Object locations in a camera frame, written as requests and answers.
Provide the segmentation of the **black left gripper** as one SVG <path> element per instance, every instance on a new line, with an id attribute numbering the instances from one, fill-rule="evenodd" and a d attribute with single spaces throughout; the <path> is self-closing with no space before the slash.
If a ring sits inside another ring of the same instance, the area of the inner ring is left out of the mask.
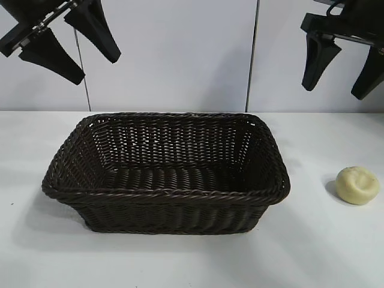
<path id="1" fill-rule="evenodd" d="M 1 38 L 1 53 L 9 57 L 26 39 L 19 58 L 44 67 L 75 85 L 85 78 L 83 70 L 60 45 L 48 25 L 66 10 L 67 24 L 83 34 L 111 63 L 121 51 L 107 24 L 100 0 L 3 0 L 1 6 L 17 21 L 17 25 Z"/>

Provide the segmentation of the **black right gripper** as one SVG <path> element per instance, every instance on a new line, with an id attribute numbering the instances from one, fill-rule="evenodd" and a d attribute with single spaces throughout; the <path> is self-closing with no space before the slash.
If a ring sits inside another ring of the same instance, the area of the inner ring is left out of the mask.
<path id="1" fill-rule="evenodd" d="M 363 100 L 383 82 L 383 1 L 323 1 L 326 14 L 307 13 L 307 59 L 302 86 L 312 91 L 331 61 L 341 52 L 335 38 L 371 46 L 351 94 Z"/>

